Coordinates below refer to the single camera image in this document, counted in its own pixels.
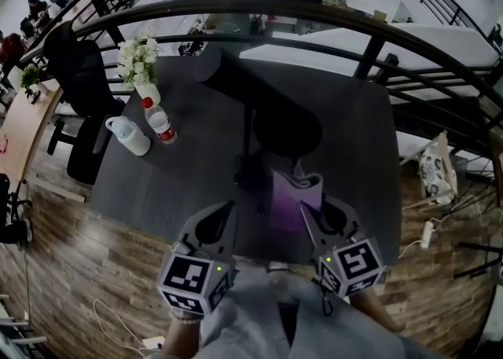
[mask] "table surface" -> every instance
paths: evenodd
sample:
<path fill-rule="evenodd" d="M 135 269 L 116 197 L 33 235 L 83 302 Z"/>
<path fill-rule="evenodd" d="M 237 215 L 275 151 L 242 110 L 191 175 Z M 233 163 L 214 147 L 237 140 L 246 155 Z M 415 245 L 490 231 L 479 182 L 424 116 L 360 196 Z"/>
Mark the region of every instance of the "table surface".
<path fill-rule="evenodd" d="M 49 93 L 41 93 L 35 104 L 28 102 L 24 90 L 17 93 L 0 129 L 0 140 L 4 136 L 8 140 L 6 152 L 0 153 L 0 171 L 9 177 L 11 189 L 27 175 L 40 137 L 62 94 L 55 79 L 44 84 Z"/>
<path fill-rule="evenodd" d="M 307 264 L 312 254 L 307 233 L 286 233 L 269 226 L 270 193 L 247 192 L 233 183 L 235 158 L 242 149 L 244 107 L 195 82 L 196 59 L 161 57 L 156 63 L 161 106 L 178 131 L 174 144 L 163 145 L 155 139 L 139 96 L 131 96 L 123 114 L 152 139 L 152 147 L 137 157 L 112 137 L 93 188 L 91 208 L 174 241 L 188 217 L 214 203 L 234 200 L 239 212 L 234 254 Z M 302 159 L 303 169 L 321 174 L 324 191 L 353 206 L 367 233 L 376 237 L 384 262 L 396 263 L 401 189 L 387 90 L 327 71 L 243 62 L 318 116 L 323 138 Z M 256 146 L 252 140 L 252 151 Z M 270 162 L 276 167 L 280 161 L 273 157 Z"/>

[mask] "gray shirt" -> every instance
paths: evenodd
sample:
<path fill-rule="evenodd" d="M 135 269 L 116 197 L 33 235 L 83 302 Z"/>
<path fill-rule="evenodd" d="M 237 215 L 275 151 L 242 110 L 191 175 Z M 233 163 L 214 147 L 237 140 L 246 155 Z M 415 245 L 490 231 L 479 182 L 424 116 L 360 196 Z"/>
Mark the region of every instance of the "gray shirt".
<path fill-rule="evenodd" d="M 196 359 L 436 359 L 412 340 L 390 333 L 342 299 L 323 314 L 319 287 L 285 271 L 241 265 L 233 288 L 201 325 Z M 278 302 L 299 305 L 290 346 Z M 151 359 L 168 359 L 155 354 Z"/>

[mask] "potted plant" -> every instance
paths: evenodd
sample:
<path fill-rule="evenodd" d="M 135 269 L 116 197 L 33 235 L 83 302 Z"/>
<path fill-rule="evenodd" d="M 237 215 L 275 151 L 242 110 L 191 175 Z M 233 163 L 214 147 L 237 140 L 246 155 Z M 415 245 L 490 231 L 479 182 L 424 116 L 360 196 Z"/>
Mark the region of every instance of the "potted plant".
<path fill-rule="evenodd" d="M 141 99 L 151 97 L 160 103 L 160 94 L 156 85 L 156 63 L 159 47 L 151 36 L 134 37 L 119 44 L 117 74 L 124 82 L 134 84 Z"/>
<path fill-rule="evenodd" d="M 25 88 L 24 93 L 31 104 L 34 104 L 40 97 L 41 91 L 47 93 L 47 87 L 40 82 L 41 72 L 34 64 L 29 64 L 21 76 L 21 86 Z"/>

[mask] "white flowers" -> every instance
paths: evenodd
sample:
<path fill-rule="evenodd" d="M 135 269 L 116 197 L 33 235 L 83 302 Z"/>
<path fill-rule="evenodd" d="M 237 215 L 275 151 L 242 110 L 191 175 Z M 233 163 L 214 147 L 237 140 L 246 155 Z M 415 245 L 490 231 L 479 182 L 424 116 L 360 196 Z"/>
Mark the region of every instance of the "white flowers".
<path fill-rule="evenodd" d="M 124 82 L 145 84 L 153 82 L 153 65 L 156 63 L 159 47 L 153 34 L 135 37 L 119 44 L 117 54 L 117 74 Z"/>

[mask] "wood laminate floor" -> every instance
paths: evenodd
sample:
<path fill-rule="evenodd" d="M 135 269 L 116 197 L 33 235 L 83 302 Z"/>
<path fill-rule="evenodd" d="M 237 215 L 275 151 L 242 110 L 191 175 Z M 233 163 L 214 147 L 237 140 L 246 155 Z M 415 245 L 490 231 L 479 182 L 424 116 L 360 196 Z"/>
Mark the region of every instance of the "wood laminate floor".
<path fill-rule="evenodd" d="M 66 120 L 70 133 L 78 120 Z M 77 185 L 65 172 L 70 145 L 59 144 L 54 156 L 46 154 L 52 134 L 48 126 L 34 168 L 41 178 L 89 195 L 90 188 Z M 86 204 L 65 200 L 50 192 L 29 190 L 34 208 L 31 220 L 34 241 L 28 261 L 31 327 L 46 335 L 45 348 L 60 359 L 139 357 L 138 352 L 115 345 L 101 332 L 93 303 L 102 299 L 116 310 L 141 338 L 163 335 L 169 324 L 168 308 L 155 289 L 166 240 L 141 234 L 100 218 Z M 413 170 L 402 176 L 404 203 L 420 198 Z M 402 248 L 420 238 L 424 221 L 438 211 L 406 211 L 402 220 Z M 492 283 L 489 275 L 452 280 L 454 272 L 479 265 L 484 254 L 460 250 L 457 242 L 486 244 L 499 232 L 498 213 L 480 218 L 477 207 L 456 214 L 442 224 L 431 246 L 411 247 L 398 266 L 385 273 L 376 291 L 393 318 L 405 326 L 403 335 L 447 357 L 456 357 L 467 339 L 479 329 L 486 312 Z M 0 245 L 1 293 L 9 294 L 6 307 L 16 318 L 28 310 L 25 253 L 15 246 Z M 308 277 L 312 270 L 295 267 Z M 99 305 L 105 330 L 122 344 L 139 347 L 121 328 L 116 317 Z"/>

